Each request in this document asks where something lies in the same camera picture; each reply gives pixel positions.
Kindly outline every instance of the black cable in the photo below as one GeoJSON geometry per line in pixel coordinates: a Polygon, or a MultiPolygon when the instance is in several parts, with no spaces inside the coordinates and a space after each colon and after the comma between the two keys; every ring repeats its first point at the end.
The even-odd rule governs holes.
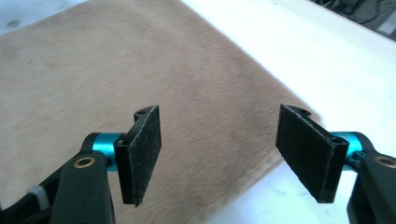
{"type": "Polygon", "coordinates": [[[363,24],[365,24],[365,23],[367,23],[367,22],[370,22],[370,21],[375,20],[375,19],[379,16],[379,14],[380,14],[380,12],[381,12],[381,3],[382,3],[382,2],[383,2],[383,0],[377,0],[377,1],[376,1],[376,4],[375,4],[375,6],[376,6],[376,8],[375,8],[375,15],[374,15],[371,19],[368,19],[368,20],[366,20],[366,21],[358,22],[358,24],[363,25],[363,24]]]}

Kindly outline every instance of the teal metal joint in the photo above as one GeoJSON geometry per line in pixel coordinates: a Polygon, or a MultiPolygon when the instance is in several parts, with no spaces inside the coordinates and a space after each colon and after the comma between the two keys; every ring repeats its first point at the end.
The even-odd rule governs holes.
{"type": "Polygon", "coordinates": [[[114,143],[120,138],[121,133],[100,133],[93,143],[92,151],[100,151],[108,161],[107,170],[118,171],[114,143]]]}
{"type": "MultiPolygon", "coordinates": [[[[353,133],[331,133],[334,136],[344,138],[349,142],[349,148],[346,153],[346,161],[354,160],[353,156],[355,152],[363,152],[363,146],[358,137],[353,133]]],[[[344,165],[344,170],[353,171],[348,165],[344,165]]]]}

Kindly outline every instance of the tan cloth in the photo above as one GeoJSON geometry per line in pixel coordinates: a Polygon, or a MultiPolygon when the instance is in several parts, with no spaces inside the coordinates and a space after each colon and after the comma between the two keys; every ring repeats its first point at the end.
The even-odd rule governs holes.
{"type": "Polygon", "coordinates": [[[279,105],[304,106],[177,1],[90,1],[0,36],[0,96],[3,207],[87,134],[127,132],[136,110],[160,105],[144,203],[123,205],[109,174],[118,223],[208,221],[280,161],[279,105]]]}

